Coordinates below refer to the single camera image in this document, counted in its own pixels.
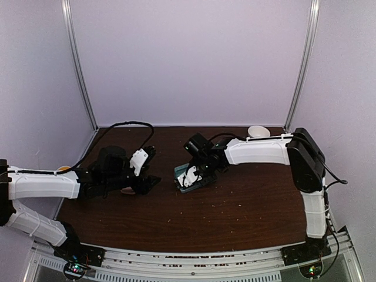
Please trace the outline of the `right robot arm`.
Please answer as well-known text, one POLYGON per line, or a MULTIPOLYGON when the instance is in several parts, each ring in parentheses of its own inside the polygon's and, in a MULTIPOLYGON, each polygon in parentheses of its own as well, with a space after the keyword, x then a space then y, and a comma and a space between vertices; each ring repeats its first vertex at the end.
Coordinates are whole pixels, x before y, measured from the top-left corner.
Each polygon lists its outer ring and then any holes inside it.
POLYGON ((301 254, 311 260, 323 251, 328 214, 325 157, 307 130, 298 128, 293 133, 263 137, 240 137, 223 132, 208 139, 196 133, 184 144, 184 149, 192 158, 175 177, 175 182, 185 192, 213 183, 216 174, 230 166, 288 166, 304 204, 306 235, 301 254))

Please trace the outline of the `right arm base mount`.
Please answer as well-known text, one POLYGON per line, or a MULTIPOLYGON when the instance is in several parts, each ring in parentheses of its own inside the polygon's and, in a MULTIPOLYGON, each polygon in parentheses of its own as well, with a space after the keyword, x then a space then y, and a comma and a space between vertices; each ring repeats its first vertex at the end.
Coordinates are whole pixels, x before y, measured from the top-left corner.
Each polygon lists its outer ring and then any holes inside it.
POLYGON ((308 246, 305 243, 281 249, 284 265, 298 265, 300 274, 311 280, 319 278, 323 274, 323 258, 331 253, 330 247, 324 247, 320 250, 317 246, 308 246))

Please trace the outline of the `pink glasses case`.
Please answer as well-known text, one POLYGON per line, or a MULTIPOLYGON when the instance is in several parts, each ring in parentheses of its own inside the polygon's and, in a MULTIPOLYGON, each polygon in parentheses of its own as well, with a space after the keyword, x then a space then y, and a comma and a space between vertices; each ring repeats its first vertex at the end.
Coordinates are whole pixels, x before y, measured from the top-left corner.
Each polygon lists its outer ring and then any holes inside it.
POLYGON ((126 195, 135 195, 136 194, 133 190, 126 190, 126 189, 122 189, 121 193, 126 194, 126 195))

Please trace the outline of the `grey-blue glasses case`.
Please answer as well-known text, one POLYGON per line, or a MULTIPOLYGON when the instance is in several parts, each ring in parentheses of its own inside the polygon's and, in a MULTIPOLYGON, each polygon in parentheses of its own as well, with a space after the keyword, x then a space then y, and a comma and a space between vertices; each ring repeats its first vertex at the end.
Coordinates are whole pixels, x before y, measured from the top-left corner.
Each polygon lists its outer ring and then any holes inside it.
POLYGON ((181 193, 205 187, 217 180, 216 174, 203 177, 196 172, 197 167, 190 166, 188 163, 174 168, 174 183, 181 193))

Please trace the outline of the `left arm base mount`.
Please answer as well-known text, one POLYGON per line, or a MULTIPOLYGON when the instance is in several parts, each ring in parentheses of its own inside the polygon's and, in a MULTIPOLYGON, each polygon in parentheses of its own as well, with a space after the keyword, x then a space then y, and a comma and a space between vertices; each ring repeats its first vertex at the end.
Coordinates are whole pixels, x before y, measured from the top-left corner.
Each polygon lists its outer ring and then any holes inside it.
POLYGON ((65 251, 57 247, 53 249, 54 256, 66 261, 62 272, 67 279, 72 281, 79 280, 93 272, 93 267, 100 267, 105 255, 105 249, 87 245, 82 245, 74 251, 65 251))

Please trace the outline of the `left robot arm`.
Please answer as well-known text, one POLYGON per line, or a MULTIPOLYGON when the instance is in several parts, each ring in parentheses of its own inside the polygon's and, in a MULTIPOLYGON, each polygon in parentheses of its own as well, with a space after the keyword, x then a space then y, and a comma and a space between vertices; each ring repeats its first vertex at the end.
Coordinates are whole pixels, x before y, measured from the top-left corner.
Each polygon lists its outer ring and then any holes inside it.
POLYGON ((85 252, 74 228, 67 223, 49 219, 24 206, 20 199, 61 197, 91 199, 105 197, 109 192, 129 188, 136 194, 147 194, 161 179, 145 175, 156 154, 153 146, 134 152, 132 157, 119 146, 100 150, 98 158, 87 168, 60 171, 26 170, 8 166, 1 160, 1 225, 39 237, 62 251, 72 261, 85 252))

